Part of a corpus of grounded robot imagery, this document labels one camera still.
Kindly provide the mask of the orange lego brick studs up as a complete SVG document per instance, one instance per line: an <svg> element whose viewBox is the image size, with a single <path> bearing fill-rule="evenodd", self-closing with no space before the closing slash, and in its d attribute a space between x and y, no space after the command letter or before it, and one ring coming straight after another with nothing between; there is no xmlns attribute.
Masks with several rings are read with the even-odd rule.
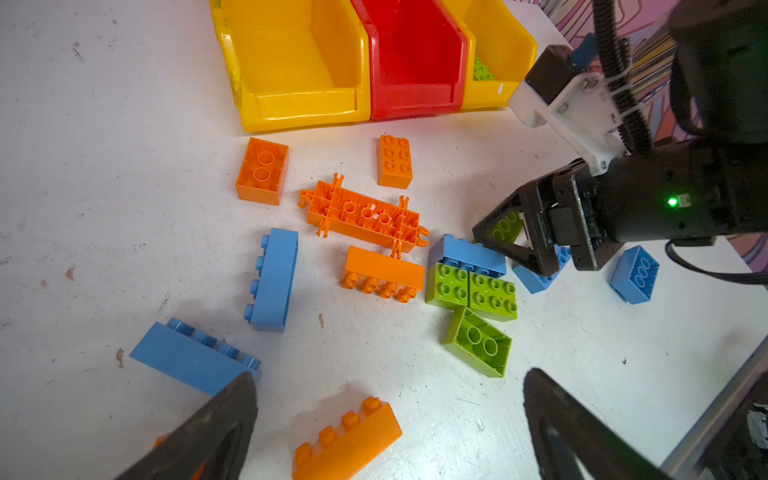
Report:
<svg viewBox="0 0 768 480"><path fill-rule="evenodd" d="M381 135L378 146L377 183L380 186L407 189L412 179L409 140Z"/></svg>

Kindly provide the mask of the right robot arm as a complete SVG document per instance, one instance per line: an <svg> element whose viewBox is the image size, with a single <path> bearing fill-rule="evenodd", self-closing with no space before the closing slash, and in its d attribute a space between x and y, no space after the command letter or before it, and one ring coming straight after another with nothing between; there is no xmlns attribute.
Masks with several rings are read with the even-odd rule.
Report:
<svg viewBox="0 0 768 480"><path fill-rule="evenodd" d="M577 151L570 164L520 186L473 235L540 276L557 247L581 271L601 269L626 243L681 247L767 229L767 5L681 1L668 24L676 50L670 106L685 141L654 141L630 82L615 5L597 1L592 57L548 47L510 99L526 125L551 126Z"/></svg>

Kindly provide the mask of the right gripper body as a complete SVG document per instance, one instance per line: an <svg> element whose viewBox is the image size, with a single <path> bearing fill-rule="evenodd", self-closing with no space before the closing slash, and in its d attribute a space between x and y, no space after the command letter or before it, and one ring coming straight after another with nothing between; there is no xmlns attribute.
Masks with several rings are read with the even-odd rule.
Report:
<svg viewBox="0 0 768 480"><path fill-rule="evenodd" d="M624 246L599 224L596 183L585 161L575 160L518 190L529 246L550 241L569 247L580 271L601 270Z"/></svg>

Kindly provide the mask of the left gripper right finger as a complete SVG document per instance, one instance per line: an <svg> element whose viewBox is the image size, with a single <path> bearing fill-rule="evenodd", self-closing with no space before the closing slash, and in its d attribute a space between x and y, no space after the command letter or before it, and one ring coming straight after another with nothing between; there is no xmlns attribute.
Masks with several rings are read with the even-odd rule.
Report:
<svg viewBox="0 0 768 480"><path fill-rule="evenodd" d="M524 408L543 479L666 479L539 368L525 376Z"/></svg>

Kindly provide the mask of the red plastic bin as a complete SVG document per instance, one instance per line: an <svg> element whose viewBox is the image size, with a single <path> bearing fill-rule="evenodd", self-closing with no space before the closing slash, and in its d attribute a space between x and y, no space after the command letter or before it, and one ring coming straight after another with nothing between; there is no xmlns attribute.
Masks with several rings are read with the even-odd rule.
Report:
<svg viewBox="0 0 768 480"><path fill-rule="evenodd" d="M468 41L434 0L354 1L369 36L371 118L461 109Z"/></svg>

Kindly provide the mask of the left yellow plastic bin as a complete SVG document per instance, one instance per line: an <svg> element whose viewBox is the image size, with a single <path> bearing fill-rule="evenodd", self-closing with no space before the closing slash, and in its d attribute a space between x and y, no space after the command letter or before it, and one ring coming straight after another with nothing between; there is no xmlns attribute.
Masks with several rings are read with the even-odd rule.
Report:
<svg viewBox="0 0 768 480"><path fill-rule="evenodd" d="M369 120L369 37L349 0L209 6L246 132Z"/></svg>

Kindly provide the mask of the green lego brick bottom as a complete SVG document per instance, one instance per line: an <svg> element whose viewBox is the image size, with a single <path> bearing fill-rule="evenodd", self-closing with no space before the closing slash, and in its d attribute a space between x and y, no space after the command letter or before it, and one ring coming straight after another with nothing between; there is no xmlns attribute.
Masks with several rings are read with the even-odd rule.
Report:
<svg viewBox="0 0 768 480"><path fill-rule="evenodd" d="M468 307L454 310L442 344L486 377L505 376L512 339Z"/></svg>

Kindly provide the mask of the blue lego brick standing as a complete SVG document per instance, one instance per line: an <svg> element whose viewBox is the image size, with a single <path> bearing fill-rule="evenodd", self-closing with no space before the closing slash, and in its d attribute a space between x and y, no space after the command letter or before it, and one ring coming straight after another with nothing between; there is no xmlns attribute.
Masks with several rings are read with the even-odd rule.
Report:
<svg viewBox="0 0 768 480"><path fill-rule="evenodd" d="M272 228L261 239L263 254L257 258L259 278L251 283L254 302L244 319L257 331L284 332L298 254L298 233Z"/></svg>

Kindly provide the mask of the yellow plastic bin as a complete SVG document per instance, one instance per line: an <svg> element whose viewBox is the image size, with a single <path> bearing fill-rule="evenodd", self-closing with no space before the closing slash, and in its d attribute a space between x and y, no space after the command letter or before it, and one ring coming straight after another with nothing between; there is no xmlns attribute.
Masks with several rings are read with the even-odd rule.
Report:
<svg viewBox="0 0 768 480"><path fill-rule="evenodd" d="M505 107L535 63L536 41L501 0L446 0L443 5L467 39L462 108ZM475 57L495 75L495 81L472 79Z"/></svg>
<svg viewBox="0 0 768 480"><path fill-rule="evenodd" d="M349 0L209 6L246 132L369 120L369 37Z"/></svg>

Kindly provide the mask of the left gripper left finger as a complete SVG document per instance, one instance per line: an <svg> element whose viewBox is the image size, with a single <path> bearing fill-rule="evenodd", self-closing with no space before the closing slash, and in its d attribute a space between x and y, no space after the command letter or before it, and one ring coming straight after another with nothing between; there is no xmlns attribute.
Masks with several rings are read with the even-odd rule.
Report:
<svg viewBox="0 0 768 480"><path fill-rule="evenodd" d="M248 373L237 376L157 449L119 475L121 479L190 479L207 461L203 479L237 479L257 419L256 386ZM169 461L172 453L179 459Z"/></svg>

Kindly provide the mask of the orange lego brick upside down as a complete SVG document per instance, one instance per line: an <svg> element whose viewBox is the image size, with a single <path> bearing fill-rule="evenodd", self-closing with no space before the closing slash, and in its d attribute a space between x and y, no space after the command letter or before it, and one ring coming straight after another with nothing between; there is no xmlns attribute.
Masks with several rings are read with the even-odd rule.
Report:
<svg viewBox="0 0 768 480"><path fill-rule="evenodd" d="M287 176L289 147L251 137L235 188L241 200L279 206Z"/></svg>

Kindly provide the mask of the orange lego chassis plate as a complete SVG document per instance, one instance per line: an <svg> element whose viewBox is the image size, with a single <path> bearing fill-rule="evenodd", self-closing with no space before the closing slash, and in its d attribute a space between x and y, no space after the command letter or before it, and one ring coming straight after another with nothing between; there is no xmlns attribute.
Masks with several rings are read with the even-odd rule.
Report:
<svg viewBox="0 0 768 480"><path fill-rule="evenodd" d="M330 183L320 180L313 189L299 192L298 207L307 211L307 222L317 228L317 236L340 233L388 248L396 259L429 245L430 231L421 225L420 214L409 208L407 196L387 203L345 189L343 180L336 173Z"/></svg>

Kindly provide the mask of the green lego brick pair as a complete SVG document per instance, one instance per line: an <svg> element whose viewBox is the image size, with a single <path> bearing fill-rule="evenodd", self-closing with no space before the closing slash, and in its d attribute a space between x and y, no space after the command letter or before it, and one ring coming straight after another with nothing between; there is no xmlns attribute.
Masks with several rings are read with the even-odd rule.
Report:
<svg viewBox="0 0 768 480"><path fill-rule="evenodd" d="M447 309L468 307L485 319L507 322L519 315L512 282L469 272L443 263L427 271L426 303Z"/></svg>

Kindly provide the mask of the orange lego brick on side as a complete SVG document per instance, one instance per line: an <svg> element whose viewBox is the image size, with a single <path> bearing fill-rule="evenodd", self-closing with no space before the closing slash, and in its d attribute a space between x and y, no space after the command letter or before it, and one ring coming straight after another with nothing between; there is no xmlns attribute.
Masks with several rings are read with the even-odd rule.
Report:
<svg viewBox="0 0 768 480"><path fill-rule="evenodd" d="M350 246L341 285L364 294L377 293L408 303L424 289L425 268L369 250Z"/></svg>

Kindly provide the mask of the blue lego brick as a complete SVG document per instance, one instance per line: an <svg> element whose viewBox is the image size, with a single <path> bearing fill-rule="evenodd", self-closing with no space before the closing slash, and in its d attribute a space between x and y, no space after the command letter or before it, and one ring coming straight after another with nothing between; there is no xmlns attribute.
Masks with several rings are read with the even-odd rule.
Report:
<svg viewBox="0 0 768 480"><path fill-rule="evenodd" d="M525 286L530 294L538 294L547 290L572 258L571 249L569 247L556 245L555 252L557 254L559 269L553 275L540 276L522 265L515 264L513 266L513 273L517 276L518 280Z"/></svg>
<svg viewBox="0 0 768 480"><path fill-rule="evenodd" d="M129 357L209 396L242 373L261 377L259 359L176 318L156 322Z"/></svg>
<svg viewBox="0 0 768 480"><path fill-rule="evenodd" d="M259 278L251 283L254 302L244 319L257 331L284 332L298 254L298 233L272 228L261 239L263 254L257 258Z"/></svg>
<svg viewBox="0 0 768 480"><path fill-rule="evenodd" d="M627 303L637 305L651 300L659 263L642 247L623 252L613 277L612 289Z"/></svg>
<svg viewBox="0 0 768 480"><path fill-rule="evenodd" d="M456 239L445 234L429 251L427 267L443 263L455 268L500 278L507 274L506 257L501 253L471 243L467 239Z"/></svg>

